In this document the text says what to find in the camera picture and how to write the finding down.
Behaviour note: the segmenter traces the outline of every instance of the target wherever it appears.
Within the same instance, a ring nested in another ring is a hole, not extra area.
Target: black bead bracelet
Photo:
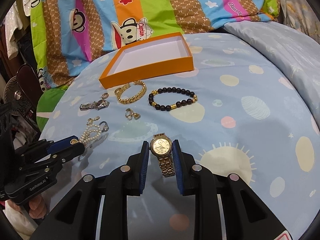
[[[182,94],[182,95],[186,95],[186,96],[190,96],[191,98],[187,99],[187,100],[182,100],[181,102],[178,101],[173,105],[167,105],[167,106],[161,106],[159,104],[157,104],[153,97],[156,94],[162,94],[162,93],[178,93],[178,94]],[[186,105],[191,105],[192,103],[195,103],[196,101],[198,101],[197,96],[195,95],[194,92],[190,92],[190,90],[185,90],[185,89],[180,89],[180,88],[159,88],[158,90],[153,90],[151,92],[151,94],[149,94],[149,105],[153,106],[156,110],[161,110],[161,111],[171,111],[172,109],[176,109],[179,108],[181,106],[186,106]]]

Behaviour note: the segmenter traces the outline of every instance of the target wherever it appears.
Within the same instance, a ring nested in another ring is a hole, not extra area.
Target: watch face
[[[154,141],[152,144],[152,149],[155,154],[165,155],[170,151],[171,145],[168,140],[160,138]]]

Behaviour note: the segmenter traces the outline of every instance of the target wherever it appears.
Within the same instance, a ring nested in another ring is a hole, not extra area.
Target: open box
[[[165,34],[128,44],[101,74],[105,89],[136,80],[194,70],[191,51],[181,33]]]

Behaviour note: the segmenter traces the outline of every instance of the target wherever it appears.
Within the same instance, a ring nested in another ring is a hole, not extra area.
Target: red star
[[[127,5],[128,3],[131,3],[132,0],[120,0],[119,3],[123,3],[123,5]]]

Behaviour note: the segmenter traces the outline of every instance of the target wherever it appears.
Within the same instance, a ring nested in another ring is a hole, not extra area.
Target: fan
[[[10,79],[4,89],[4,102],[11,103],[11,114],[25,115],[31,108],[31,103],[21,92],[17,77]]]

